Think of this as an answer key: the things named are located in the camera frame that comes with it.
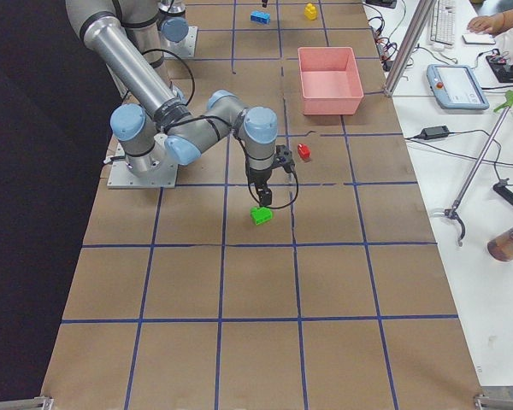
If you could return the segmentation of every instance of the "blue tablet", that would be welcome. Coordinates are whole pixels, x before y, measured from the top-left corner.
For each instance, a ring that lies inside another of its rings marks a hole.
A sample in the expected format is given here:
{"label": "blue tablet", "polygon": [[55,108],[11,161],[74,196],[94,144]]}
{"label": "blue tablet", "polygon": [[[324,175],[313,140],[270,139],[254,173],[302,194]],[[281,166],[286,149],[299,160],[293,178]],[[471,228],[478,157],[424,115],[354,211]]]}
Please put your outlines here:
{"label": "blue tablet", "polygon": [[430,64],[427,81],[441,108],[487,109],[490,107],[469,66]]}

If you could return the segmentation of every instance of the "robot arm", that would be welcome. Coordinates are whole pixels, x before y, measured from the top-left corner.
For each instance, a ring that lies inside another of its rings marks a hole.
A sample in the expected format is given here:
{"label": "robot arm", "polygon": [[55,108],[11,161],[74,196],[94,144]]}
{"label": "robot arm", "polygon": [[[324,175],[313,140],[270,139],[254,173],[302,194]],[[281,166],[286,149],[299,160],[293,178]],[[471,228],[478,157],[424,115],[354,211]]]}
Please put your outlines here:
{"label": "robot arm", "polygon": [[66,0],[68,18],[86,47],[96,51],[112,72],[144,108],[119,107],[111,125],[134,172],[148,172],[159,152],[149,128],[168,134],[165,149],[180,165],[195,161],[230,132],[242,144],[249,184],[256,186],[259,205],[269,206],[272,197],[267,181],[275,167],[292,172],[290,151],[276,151],[277,117],[269,108],[248,108],[235,95],[217,91],[207,112],[192,117],[171,86],[159,49],[156,0]]}

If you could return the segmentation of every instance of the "white desk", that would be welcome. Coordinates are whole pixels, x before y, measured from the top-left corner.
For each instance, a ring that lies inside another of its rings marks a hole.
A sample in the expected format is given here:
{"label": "white desk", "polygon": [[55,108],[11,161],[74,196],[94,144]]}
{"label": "white desk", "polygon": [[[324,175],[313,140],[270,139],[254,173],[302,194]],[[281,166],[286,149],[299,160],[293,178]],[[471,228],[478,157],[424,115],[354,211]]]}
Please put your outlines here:
{"label": "white desk", "polygon": [[[407,16],[392,39],[399,44],[416,7],[416,0],[405,1]],[[457,3],[457,31],[461,36],[475,11],[467,0]],[[366,10],[369,17],[377,15],[370,8]],[[380,11],[386,18],[384,34],[388,35],[401,20],[403,4],[399,2],[395,10],[380,8]],[[425,41],[421,41],[421,45],[430,48]],[[493,46],[467,46],[459,38],[456,47],[444,54],[473,67],[476,55],[491,48]],[[406,137],[419,134],[427,126],[447,125],[457,132],[476,128],[492,130],[498,119],[498,114],[492,110],[504,102],[503,94],[486,94],[491,104],[486,112],[446,112],[431,97],[425,78],[426,67],[436,61],[423,50],[417,51],[413,59],[413,67],[405,70],[406,77],[399,81],[393,98]],[[475,75],[482,86],[499,85],[484,56],[479,59]],[[497,140],[503,145],[500,160],[513,162],[513,109],[500,128]],[[486,136],[476,132],[432,144],[477,156],[485,141]],[[486,250],[486,243],[513,226],[513,207],[492,190],[498,182],[492,166],[481,165],[458,209],[467,227],[463,246],[458,247],[458,223],[433,215],[451,207],[474,163],[420,144],[408,145],[479,381],[483,386],[512,386],[513,261],[494,260]],[[486,158],[494,159],[496,152],[496,147],[491,146]],[[513,168],[499,167],[498,170],[502,178],[510,178],[513,183]]]}

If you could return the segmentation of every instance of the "black wall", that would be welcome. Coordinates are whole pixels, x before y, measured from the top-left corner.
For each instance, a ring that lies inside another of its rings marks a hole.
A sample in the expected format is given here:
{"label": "black wall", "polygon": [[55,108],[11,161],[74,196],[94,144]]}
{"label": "black wall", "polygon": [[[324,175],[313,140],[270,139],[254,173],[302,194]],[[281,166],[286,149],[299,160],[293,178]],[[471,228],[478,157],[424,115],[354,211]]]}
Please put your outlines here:
{"label": "black wall", "polygon": [[0,401],[39,395],[120,97],[61,0],[0,0]]}

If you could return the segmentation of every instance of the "glass jar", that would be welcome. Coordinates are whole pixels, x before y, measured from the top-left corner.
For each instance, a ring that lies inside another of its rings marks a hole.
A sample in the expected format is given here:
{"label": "glass jar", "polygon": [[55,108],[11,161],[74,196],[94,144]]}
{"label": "glass jar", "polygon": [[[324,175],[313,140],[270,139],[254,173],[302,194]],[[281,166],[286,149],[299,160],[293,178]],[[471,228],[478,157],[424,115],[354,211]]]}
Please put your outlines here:
{"label": "glass jar", "polygon": [[495,237],[487,245],[488,252],[498,261],[513,260],[513,227]]}

